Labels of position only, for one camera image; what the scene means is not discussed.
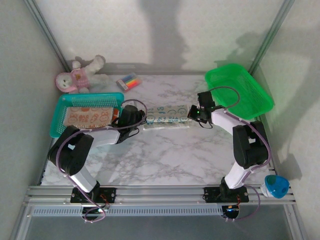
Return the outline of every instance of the marble surface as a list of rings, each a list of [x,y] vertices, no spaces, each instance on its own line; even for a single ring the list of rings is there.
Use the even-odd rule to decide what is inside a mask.
[[[119,92],[115,81],[100,91]],[[125,93],[148,108],[159,105],[197,105],[197,93],[207,89],[201,75],[143,75],[142,84]],[[219,184],[235,162],[232,136],[218,126],[143,130],[118,145],[90,150],[85,166],[102,185],[207,185]],[[251,174],[248,184],[260,184],[267,167]],[[48,162],[42,185],[70,185]]]

